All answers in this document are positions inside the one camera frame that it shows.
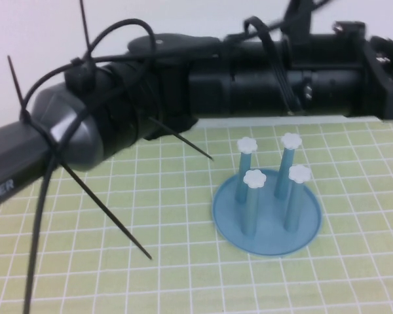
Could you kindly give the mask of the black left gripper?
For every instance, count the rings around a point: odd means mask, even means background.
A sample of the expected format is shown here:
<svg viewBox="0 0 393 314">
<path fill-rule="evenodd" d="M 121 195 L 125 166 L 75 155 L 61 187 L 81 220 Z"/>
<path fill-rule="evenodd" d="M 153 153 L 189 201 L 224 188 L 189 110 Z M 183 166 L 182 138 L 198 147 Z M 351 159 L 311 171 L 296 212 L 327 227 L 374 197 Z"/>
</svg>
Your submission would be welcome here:
<svg viewBox="0 0 393 314">
<path fill-rule="evenodd" d="M 380 120 L 393 120 L 393 40 L 373 36 L 363 49 L 364 109 Z"/>
</svg>

